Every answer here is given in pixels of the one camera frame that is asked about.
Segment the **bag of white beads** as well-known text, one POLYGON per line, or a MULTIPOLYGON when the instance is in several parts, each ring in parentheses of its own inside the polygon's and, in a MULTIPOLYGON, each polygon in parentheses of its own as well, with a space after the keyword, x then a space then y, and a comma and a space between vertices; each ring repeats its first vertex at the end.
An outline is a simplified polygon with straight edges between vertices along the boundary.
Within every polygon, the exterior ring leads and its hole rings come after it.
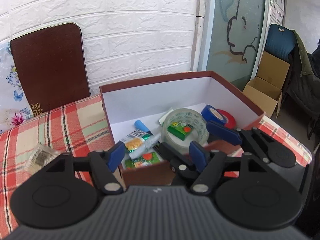
POLYGON ((61 151, 52 149, 46 145, 38 143, 32 150, 31 155, 25 163, 24 170, 33 175, 40 169, 49 164, 57 156, 61 154, 61 151))

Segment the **open cardboard box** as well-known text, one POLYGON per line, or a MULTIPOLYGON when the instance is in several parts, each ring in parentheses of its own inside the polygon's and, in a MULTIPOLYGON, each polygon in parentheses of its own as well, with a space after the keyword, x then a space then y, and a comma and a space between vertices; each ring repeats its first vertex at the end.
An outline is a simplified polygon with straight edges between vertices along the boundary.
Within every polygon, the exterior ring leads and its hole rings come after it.
POLYGON ((250 80, 243 93, 265 112, 268 118, 278 115, 281 108, 282 88, 290 65, 263 52, 257 75, 250 80))

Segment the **brown open storage box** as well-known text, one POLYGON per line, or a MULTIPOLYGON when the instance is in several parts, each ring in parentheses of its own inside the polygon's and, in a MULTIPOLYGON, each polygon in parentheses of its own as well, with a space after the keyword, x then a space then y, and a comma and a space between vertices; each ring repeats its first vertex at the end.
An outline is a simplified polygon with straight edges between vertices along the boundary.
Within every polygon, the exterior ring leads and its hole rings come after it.
POLYGON ((215 72, 186 72, 146 77, 100 87, 103 109, 113 143, 135 130, 140 120, 160 141, 186 154, 197 141, 207 150, 230 154, 238 149, 225 141, 208 142, 202 111, 209 116, 226 111, 241 129, 259 124, 264 111, 215 72))

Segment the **green card packet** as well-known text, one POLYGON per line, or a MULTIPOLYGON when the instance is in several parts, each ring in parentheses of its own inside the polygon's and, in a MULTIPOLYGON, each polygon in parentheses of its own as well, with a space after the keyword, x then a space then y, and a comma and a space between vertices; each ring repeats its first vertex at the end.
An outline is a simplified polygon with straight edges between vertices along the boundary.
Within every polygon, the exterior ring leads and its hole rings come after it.
POLYGON ((144 166, 150 166, 153 164, 161 163, 163 159, 161 156, 156 152, 148 152, 136 159, 126 159, 124 162, 126 169, 134 169, 134 168, 141 168, 144 166))

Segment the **floral white pillow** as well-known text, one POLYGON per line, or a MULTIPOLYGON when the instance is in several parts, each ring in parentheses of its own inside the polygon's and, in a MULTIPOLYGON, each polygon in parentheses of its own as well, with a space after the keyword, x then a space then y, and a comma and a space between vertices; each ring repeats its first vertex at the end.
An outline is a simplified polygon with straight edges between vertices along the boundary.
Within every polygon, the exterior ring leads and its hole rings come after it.
POLYGON ((19 80, 9 42, 1 43, 0 59, 0 130, 3 133, 31 119, 33 113, 19 80))

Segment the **small green box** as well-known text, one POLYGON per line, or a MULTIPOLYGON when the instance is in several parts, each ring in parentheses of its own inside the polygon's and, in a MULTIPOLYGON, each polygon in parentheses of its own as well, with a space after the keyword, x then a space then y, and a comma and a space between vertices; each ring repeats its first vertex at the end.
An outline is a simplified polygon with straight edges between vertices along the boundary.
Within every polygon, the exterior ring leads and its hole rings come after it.
POLYGON ((193 126, 182 121, 172 122, 167 131, 180 140, 185 140, 186 137, 193 131, 193 126))

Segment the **blue chair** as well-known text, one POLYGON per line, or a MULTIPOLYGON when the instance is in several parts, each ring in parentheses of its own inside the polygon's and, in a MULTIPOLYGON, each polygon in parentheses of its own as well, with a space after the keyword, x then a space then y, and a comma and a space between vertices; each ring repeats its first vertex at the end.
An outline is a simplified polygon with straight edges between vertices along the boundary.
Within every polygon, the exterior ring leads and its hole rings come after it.
POLYGON ((268 29, 264 51, 289 63, 289 54, 296 43, 296 37, 291 30, 281 25, 271 24, 268 29))

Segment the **blue tape roll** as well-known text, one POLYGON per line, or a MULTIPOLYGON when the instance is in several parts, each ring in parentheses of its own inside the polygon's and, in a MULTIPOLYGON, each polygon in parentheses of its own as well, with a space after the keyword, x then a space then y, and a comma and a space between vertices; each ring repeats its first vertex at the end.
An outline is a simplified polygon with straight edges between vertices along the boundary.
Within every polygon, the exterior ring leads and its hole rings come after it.
POLYGON ((201 111, 201 115, 206 122, 214 121, 222 126, 224 126, 227 122, 226 118, 211 105, 206 105, 201 111))

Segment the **dark green jacket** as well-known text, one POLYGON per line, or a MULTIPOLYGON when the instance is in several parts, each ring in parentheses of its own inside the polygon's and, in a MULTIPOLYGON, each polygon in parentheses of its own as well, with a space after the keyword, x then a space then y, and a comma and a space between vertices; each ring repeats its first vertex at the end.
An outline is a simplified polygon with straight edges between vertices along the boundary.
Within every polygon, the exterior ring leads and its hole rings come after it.
POLYGON ((298 33, 292 32, 297 43, 290 53, 286 92, 313 121, 319 122, 319 47, 308 53, 298 33))

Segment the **red tape roll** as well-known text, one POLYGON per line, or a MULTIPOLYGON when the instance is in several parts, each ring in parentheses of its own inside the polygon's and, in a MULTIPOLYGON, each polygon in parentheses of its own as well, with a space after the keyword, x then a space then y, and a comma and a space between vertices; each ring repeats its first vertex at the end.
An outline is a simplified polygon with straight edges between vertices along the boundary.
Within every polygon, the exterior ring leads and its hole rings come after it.
POLYGON ((236 126, 237 126, 236 120, 231 114, 229 114, 227 111, 224 111, 221 109, 218 109, 217 111, 225 117, 225 119, 226 119, 225 127, 229 128, 229 129, 236 128, 236 126))

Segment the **clear printed tape roll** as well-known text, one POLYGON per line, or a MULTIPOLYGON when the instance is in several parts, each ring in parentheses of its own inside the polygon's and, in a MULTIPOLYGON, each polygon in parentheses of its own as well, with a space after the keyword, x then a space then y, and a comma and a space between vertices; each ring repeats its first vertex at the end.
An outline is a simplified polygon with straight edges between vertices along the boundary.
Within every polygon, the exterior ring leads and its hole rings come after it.
POLYGON ((166 142, 182 154, 189 152, 192 141, 201 146, 207 145, 209 132, 206 121, 200 113, 188 108, 171 111, 164 119, 161 142, 166 142))

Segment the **green snack packet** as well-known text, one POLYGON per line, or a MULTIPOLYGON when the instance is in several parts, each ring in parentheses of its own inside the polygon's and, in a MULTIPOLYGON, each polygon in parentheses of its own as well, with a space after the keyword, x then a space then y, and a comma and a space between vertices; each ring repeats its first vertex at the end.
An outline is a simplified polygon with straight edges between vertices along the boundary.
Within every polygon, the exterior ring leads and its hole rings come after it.
POLYGON ((136 159, 148 153, 159 141, 161 134, 152 135, 140 129, 127 134, 121 142, 124 143, 126 153, 131 159, 136 159))

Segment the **cartoon wall panel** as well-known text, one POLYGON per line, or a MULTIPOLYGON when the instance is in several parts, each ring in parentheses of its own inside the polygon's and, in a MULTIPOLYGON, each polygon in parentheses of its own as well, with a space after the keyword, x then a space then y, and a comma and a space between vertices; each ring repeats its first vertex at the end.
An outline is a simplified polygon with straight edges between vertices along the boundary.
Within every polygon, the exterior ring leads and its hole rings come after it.
POLYGON ((265 0, 215 0, 207 70, 243 89, 259 48, 265 0))

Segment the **black marker pen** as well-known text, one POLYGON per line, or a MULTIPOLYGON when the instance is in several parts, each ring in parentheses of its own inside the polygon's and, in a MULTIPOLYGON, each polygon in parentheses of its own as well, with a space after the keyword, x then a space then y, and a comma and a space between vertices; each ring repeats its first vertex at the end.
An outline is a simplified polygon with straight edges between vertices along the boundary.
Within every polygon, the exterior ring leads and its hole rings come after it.
POLYGON ((135 121, 135 128, 152 135, 152 132, 150 131, 150 129, 147 128, 147 126, 140 120, 135 121))

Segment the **plaid bed sheet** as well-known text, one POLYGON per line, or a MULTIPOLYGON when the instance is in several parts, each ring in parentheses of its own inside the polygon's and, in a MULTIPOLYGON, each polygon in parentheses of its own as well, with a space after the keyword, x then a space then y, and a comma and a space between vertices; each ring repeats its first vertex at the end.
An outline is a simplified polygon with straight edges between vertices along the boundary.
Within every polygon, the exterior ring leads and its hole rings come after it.
POLYGON ((1 134, 1 239, 304 239, 297 219, 311 166, 293 186, 246 152, 227 156, 210 194, 165 184, 102 194, 88 154, 116 143, 101 96, 64 105, 1 134), (40 143, 61 154, 31 175, 40 143))

